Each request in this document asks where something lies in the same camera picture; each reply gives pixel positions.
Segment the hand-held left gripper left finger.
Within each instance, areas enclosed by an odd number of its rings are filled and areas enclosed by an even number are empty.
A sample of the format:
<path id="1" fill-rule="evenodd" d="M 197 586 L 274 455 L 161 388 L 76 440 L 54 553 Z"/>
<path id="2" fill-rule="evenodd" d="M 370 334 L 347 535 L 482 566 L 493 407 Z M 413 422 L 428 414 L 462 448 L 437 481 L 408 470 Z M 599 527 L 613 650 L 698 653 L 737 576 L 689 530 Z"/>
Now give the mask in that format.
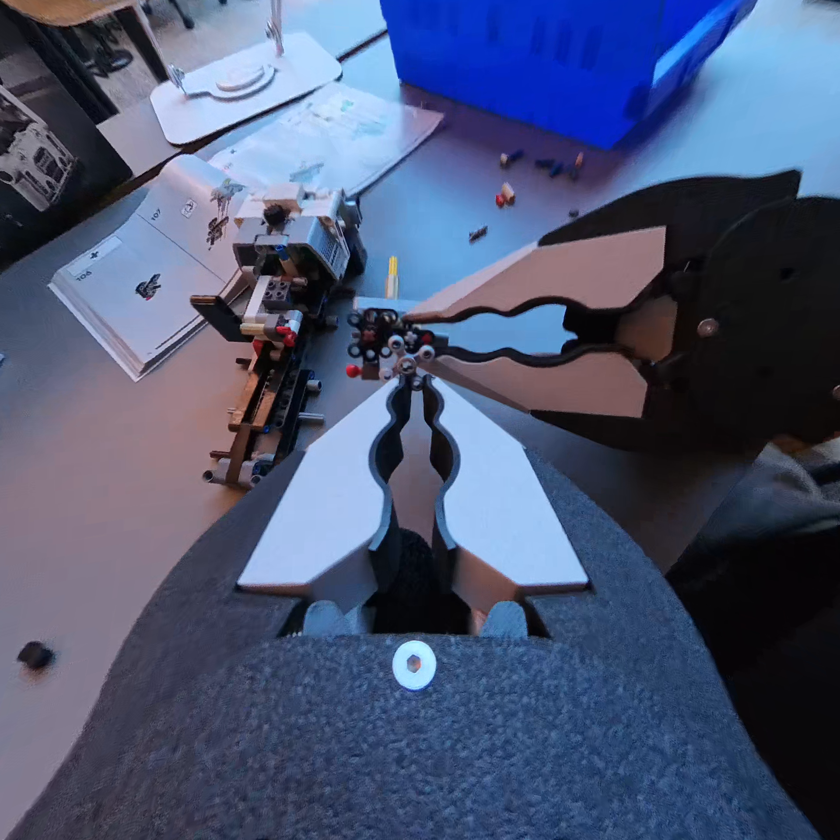
<path id="1" fill-rule="evenodd" d="M 402 536 L 389 480 L 403 461 L 412 390 L 384 384 L 306 450 L 237 586 L 348 612 L 387 592 Z"/>

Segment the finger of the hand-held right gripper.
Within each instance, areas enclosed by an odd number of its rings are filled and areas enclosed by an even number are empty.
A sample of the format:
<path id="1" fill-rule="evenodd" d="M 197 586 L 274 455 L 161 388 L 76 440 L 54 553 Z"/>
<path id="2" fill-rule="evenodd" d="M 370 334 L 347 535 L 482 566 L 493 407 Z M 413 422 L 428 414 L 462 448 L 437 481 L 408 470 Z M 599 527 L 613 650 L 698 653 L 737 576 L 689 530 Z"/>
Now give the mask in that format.
<path id="1" fill-rule="evenodd" d="M 523 413 L 569 413 L 641 419 L 648 384 L 615 352 L 590 352 L 561 364 L 532 366 L 505 356 L 467 362 L 453 355 L 421 360 L 427 373 Z"/>
<path id="2" fill-rule="evenodd" d="M 485 312 L 507 317 L 552 301 L 624 309 L 663 269 L 666 234 L 658 226 L 530 244 L 417 303 L 406 316 L 414 323 L 457 322 Z"/>

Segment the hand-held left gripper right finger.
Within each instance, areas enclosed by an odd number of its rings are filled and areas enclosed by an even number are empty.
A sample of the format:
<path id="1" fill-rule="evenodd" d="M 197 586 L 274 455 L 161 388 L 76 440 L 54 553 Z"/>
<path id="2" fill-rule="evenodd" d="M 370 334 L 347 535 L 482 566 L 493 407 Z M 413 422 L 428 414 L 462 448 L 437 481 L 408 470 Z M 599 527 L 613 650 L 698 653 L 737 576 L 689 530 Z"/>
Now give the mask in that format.
<path id="1" fill-rule="evenodd" d="M 467 606 L 581 592 L 590 585 L 525 447 L 449 385 L 423 378 L 438 577 Z"/>

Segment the grey cross lego piece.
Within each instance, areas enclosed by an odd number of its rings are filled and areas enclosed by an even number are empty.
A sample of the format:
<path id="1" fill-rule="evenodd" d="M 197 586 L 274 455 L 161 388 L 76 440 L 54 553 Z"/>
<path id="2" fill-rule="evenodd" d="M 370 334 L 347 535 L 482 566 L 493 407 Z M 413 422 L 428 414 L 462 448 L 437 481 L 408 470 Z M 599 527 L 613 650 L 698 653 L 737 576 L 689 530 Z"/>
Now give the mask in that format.
<path id="1" fill-rule="evenodd" d="M 436 358 L 437 336 L 430 330 L 394 332 L 383 344 L 379 353 L 380 382 L 404 381 L 414 392 L 425 387 L 424 365 Z"/>

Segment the small black lego subassembly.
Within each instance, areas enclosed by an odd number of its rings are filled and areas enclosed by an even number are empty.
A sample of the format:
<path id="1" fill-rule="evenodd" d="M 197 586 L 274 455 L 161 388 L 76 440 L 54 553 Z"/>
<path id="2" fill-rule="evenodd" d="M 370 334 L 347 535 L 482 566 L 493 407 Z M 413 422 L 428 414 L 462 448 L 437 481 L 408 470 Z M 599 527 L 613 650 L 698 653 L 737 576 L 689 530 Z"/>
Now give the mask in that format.
<path id="1" fill-rule="evenodd" d="M 398 258 L 389 258 L 383 297 L 356 297 L 347 322 L 351 328 L 351 339 L 347 352 L 351 362 L 345 373 L 351 379 L 379 381 L 379 353 L 385 341 L 397 331 L 430 330 L 406 320 L 405 315 L 413 303 L 400 299 L 400 277 Z M 448 348 L 448 336 L 435 333 L 436 358 L 444 355 Z"/>

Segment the cluster of blue lego pins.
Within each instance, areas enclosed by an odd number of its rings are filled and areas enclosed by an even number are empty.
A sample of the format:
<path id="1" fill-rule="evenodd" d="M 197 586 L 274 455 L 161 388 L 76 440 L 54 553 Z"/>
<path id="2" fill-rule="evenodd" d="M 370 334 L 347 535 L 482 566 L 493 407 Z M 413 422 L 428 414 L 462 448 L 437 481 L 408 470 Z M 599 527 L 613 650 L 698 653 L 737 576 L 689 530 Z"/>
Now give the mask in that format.
<path id="1" fill-rule="evenodd" d="M 499 155 L 499 167 L 502 170 L 511 168 L 514 164 L 527 157 L 523 149 L 503 152 Z M 585 153 L 580 151 L 568 161 L 552 157 L 533 160 L 535 169 L 547 173 L 549 178 L 565 177 L 573 182 L 577 181 L 585 164 Z"/>

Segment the white lego truck model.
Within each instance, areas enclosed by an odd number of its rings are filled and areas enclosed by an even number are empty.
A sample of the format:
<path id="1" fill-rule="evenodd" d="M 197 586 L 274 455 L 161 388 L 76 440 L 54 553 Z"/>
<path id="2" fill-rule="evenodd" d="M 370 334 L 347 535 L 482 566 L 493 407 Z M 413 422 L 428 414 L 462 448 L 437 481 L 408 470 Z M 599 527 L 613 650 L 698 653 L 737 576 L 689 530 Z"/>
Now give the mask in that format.
<path id="1" fill-rule="evenodd" d="M 323 424 L 307 410 L 322 383 L 305 365 L 308 345 L 338 328 L 331 305 L 364 273 L 359 204 L 343 189 L 313 191 L 281 183 L 246 197 L 230 225 L 239 278 L 249 285 L 238 313 L 222 296 L 190 304 L 227 342 L 250 347 L 237 359 L 247 379 L 227 429 L 227 450 L 210 453 L 207 484 L 250 490 L 288 457 L 303 424 Z"/>

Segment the black lego set box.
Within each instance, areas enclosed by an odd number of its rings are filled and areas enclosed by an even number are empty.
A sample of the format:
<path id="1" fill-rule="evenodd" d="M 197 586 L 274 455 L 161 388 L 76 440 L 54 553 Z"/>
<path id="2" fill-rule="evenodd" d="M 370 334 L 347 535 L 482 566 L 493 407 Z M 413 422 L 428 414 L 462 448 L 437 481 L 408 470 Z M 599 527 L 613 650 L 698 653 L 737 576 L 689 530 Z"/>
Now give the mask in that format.
<path id="1" fill-rule="evenodd" d="M 131 176 L 63 87 L 24 98 L 2 87 L 2 267 L 78 224 Z"/>

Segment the blue plastic bin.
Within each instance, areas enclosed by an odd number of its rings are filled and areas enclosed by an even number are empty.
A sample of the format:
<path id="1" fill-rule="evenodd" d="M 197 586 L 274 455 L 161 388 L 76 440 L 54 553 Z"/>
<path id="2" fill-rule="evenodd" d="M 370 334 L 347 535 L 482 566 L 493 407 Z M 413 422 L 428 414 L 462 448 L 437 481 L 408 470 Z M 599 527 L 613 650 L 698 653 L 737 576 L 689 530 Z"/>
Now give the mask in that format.
<path id="1" fill-rule="evenodd" d="M 400 81 L 611 149 L 755 1 L 381 1 Z"/>

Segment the closed instruction booklet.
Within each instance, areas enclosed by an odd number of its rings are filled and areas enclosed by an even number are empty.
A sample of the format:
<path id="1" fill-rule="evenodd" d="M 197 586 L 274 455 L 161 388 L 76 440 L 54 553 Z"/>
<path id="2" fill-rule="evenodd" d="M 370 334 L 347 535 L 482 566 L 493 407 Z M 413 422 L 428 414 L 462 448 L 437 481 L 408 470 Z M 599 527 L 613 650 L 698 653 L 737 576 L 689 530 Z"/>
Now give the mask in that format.
<path id="1" fill-rule="evenodd" d="M 332 82 L 209 163 L 255 189 L 289 182 L 354 196 L 399 165 L 444 118 Z"/>

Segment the person's dark clothing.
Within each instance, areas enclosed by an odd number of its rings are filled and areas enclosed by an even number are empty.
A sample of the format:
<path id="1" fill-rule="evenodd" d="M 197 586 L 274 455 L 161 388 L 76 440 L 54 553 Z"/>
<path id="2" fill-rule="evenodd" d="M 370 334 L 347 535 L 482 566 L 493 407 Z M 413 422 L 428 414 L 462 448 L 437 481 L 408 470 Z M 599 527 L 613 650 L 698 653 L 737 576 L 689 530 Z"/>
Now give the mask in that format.
<path id="1" fill-rule="evenodd" d="M 838 838 L 838 460 L 768 445 L 666 579 L 761 758 Z"/>

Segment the open instruction booklet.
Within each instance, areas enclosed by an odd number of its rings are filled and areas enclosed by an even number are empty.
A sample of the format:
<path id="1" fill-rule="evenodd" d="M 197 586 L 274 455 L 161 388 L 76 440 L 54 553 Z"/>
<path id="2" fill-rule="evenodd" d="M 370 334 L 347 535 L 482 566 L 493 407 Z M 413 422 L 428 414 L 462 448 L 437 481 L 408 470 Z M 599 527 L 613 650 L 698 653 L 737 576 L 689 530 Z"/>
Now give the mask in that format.
<path id="1" fill-rule="evenodd" d="M 235 217 L 252 191 L 194 155 L 176 157 L 49 287 L 136 382 L 204 325 L 192 297 L 230 301 L 243 285 Z"/>

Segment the white stand base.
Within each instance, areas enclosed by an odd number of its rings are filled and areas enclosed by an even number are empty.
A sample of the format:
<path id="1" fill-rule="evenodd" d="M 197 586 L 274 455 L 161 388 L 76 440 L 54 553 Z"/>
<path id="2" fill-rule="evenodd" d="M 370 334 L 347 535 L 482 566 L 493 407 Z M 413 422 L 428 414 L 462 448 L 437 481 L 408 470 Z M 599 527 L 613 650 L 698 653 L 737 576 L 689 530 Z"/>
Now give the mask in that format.
<path id="1" fill-rule="evenodd" d="M 265 41 L 189 72 L 168 66 L 150 103 L 169 144 L 205 139 L 340 77 L 340 63 L 310 34 L 285 33 L 281 1 L 269 8 Z"/>

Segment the wooden table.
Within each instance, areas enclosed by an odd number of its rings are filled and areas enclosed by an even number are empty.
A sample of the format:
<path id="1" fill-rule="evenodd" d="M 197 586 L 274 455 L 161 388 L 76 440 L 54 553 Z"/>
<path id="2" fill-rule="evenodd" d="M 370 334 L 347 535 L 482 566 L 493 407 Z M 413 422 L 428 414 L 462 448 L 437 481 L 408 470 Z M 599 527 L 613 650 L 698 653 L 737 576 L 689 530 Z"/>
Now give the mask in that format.
<path id="1" fill-rule="evenodd" d="M 141 1 L 2 1 L 24 18 L 53 28 L 71 28 L 114 16 L 157 82 L 169 73 Z"/>

